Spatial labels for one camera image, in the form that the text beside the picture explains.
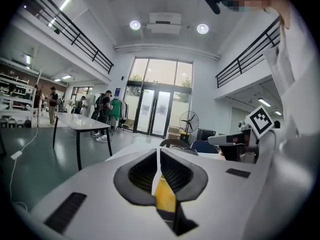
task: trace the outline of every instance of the chair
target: chair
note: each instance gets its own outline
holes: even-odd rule
[[[25,126],[25,122],[22,120],[16,121],[16,127],[17,128],[23,128]]]
[[[15,119],[9,119],[9,121],[8,121],[8,127],[9,128],[16,128],[16,125],[17,125],[17,122],[16,122],[16,120]]]
[[[8,127],[8,121],[4,117],[0,119],[0,128],[7,128]]]
[[[167,138],[164,141],[162,141],[160,143],[161,147],[166,147],[166,148],[170,148],[170,145],[178,145],[178,146],[182,146],[185,148],[189,148],[189,145],[187,143],[185,143],[184,141],[180,140],[180,139],[176,139],[176,138]]]
[[[218,150],[215,146],[210,145],[207,140],[195,140],[191,144],[191,148],[196,150],[198,153],[209,153],[209,154],[218,154]]]

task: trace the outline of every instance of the black shirt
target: black shirt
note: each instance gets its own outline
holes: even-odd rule
[[[9,95],[11,92],[13,92],[14,89],[16,89],[17,86],[14,83],[9,83]]]
[[[50,98],[54,99],[55,101],[49,101],[49,105],[51,107],[57,106],[58,94],[57,93],[53,93],[53,94],[51,93],[50,94]]]

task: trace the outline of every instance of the backpack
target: backpack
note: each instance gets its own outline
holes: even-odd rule
[[[95,102],[95,108],[100,112],[104,109],[104,97],[105,95],[100,95],[100,97]]]

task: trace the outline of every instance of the ceiling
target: ceiling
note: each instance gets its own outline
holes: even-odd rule
[[[233,93],[224,99],[231,102],[233,107],[252,112],[262,105],[262,103],[258,101],[260,98],[271,105],[270,107],[263,105],[271,116],[278,116],[275,111],[283,112],[281,98],[272,78],[237,93]]]
[[[115,33],[119,38],[114,45],[131,44],[168,44],[189,47],[211,54],[217,54],[219,47],[232,32],[237,22],[249,12],[233,12],[220,6],[221,13],[216,15],[204,0],[85,0],[88,8],[99,17],[100,23],[109,28],[108,33]],[[151,33],[146,28],[149,13],[181,14],[181,30],[179,34]],[[129,23],[138,20],[140,30],[132,30]],[[197,26],[206,24],[207,34],[199,34]]]
[[[61,83],[96,80],[91,74],[13,25],[8,27],[3,37],[0,44],[0,57],[4,59],[26,66],[25,54],[28,54],[32,57],[30,68],[38,72],[42,69],[42,74],[47,78],[63,80],[64,76],[72,76]]]

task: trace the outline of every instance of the table leg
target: table leg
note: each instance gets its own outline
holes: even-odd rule
[[[105,131],[106,131],[106,138],[107,138],[107,140],[108,140],[108,148],[109,148],[110,157],[112,157],[111,140],[110,140],[110,135],[109,135],[109,128],[106,128]]]
[[[1,144],[1,148],[2,148],[2,153],[0,154],[0,157],[4,157],[7,154],[7,151],[5,148],[4,141],[2,139],[1,131],[0,131],[0,144]]]
[[[55,120],[55,125],[54,125],[54,131],[53,131],[53,142],[52,142],[52,147],[55,148],[55,141],[56,141],[56,131],[57,131],[57,125],[58,125],[58,117]]]
[[[79,171],[82,170],[81,166],[81,156],[80,156],[80,131],[76,131],[76,159],[78,161],[78,169]]]

